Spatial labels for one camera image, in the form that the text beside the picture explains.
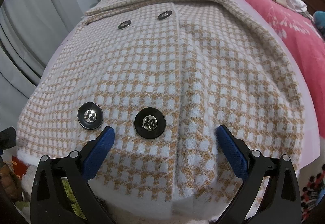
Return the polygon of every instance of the teal plush toy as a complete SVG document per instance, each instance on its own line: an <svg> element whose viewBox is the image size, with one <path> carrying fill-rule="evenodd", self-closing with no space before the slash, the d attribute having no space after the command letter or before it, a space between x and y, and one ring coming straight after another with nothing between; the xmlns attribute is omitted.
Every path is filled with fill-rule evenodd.
<svg viewBox="0 0 325 224"><path fill-rule="evenodd" d="M325 37L325 12L324 11L316 11L314 13L314 22L316 27L320 31L320 33Z"/></svg>

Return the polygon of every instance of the black button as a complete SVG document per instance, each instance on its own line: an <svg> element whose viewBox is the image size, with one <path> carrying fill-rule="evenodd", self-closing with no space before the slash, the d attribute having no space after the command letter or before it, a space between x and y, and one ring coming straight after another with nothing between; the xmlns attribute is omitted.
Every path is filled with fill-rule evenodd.
<svg viewBox="0 0 325 224"><path fill-rule="evenodd" d="M165 130L166 120L162 112L155 108L145 108L139 111L134 119L137 133L145 139L158 138Z"/></svg>
<svg viewBox="0 0 325 224"><path fill-rule="evenodd" d="M103 123L103 111L93 103L84 103L78 110L78 121L87 130L94 130Z"/></svg>
<svg viewBox="0 0 325 224"><path fill-rule="evenodd" d="M122 22L121 24L119 24L117 27L118 29L125 29L126 27L129 27L129 25L131 25L131 20L127 20Z"/></svg>
<svg viewBox="0 0 325 224"><path fill-rule="evenodd" d="M173 14L173 12L172 12L171 10L167 10L167 11L161 13L161 14L158 16L158 19L159 19L159 20L163 20L163 19L165 19L165 18L170 17L171 14Z"/></svg>

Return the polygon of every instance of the checkered garment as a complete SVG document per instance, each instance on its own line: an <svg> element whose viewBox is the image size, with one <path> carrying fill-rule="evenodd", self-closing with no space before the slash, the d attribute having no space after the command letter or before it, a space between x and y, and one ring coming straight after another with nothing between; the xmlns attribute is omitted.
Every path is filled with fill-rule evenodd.
<svg viewBox="0 0 325 224"><path fill-rule="evenodd" d="M104 113L94 131L77 120L85 102ZM134 128L145 107L166 118L155 140ZM297 168L303 103L271 34L233 0L102 0L22 110L18 155L36 165L44 154L63 157L111 126L114 146L89 182L95 194L146 217L209 219L242 183L217 148L221 124L265 156L290 155Z"/></svg>

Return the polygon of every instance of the pink blanket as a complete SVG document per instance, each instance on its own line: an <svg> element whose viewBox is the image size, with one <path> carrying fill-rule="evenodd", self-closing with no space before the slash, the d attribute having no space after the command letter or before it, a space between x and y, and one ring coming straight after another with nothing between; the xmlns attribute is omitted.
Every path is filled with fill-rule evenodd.
<svg viewBox="0 0 325 224"><path fill-rule="evenodd" d="M312 22L272 0L245 0L276 31L294 57L313 99L325 138L325 42Z"/></svg>

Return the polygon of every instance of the curtain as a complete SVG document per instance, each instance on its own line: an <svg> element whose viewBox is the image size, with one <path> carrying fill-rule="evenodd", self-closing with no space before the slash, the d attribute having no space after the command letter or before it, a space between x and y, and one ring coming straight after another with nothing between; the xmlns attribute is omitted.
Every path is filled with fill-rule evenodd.
<svg viewBox="0 0 325 224"><path fill-rule="evenodd" d="M76 0L5 0L0 8L0 131L20 112L82 17Z"/></svg>

